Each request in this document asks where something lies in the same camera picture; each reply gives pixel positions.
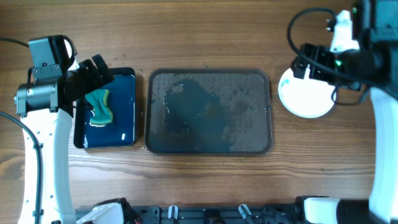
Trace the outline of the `green yellow sponge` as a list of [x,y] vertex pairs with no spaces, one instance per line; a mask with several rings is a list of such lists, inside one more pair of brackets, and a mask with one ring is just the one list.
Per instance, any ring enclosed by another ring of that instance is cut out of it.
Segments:
[[85,100],[93,107],[91,126],[106,126],[113,122],[113,112],[108,107],[109,90],[97,89],[85,95]]

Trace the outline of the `white plate top blue stain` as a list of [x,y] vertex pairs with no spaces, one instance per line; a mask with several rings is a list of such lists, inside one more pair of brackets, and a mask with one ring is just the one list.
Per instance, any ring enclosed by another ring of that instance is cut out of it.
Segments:
[[310,69],[305,71],[304,79],[295,78],[291,68],[281,76],[278,84],[278,96],[284,107],[292,114],[302,118],[319,118],[333,107],[331,99],[335,90],[327,82],[310,79]]

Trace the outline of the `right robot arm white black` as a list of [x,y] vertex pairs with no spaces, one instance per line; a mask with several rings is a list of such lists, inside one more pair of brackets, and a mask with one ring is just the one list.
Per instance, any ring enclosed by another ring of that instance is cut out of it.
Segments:
[[397,2],[357,1],[332,13],[330,47],[293,47],[294,77],[360,91],[370,98],[376,124],[373,188],[367,200],[298,197],[302,223],[397,222]]

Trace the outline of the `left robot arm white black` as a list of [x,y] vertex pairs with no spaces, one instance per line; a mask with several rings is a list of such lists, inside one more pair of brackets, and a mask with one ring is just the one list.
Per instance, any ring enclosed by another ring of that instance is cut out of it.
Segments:
[[22,119],[44,146],[42,159],[42,193],[40,219],[35,219],[37,161],[32,138],[25,134],[25,189],[19,223],[140,223],[137,212],[128,207],[124,198],[100,202],[92,211],[76,217],[68,174],[68,142],[74,132],[74,145],[80,149],[128,146],[134,143],[136,78],[132,68],[112,68],[114,81],[101,88],[108,90],[107,104],[113,112],[108,124],[91,125],[94,114],[78,102],[76,118],[65,112],[56,114],[38,111]]

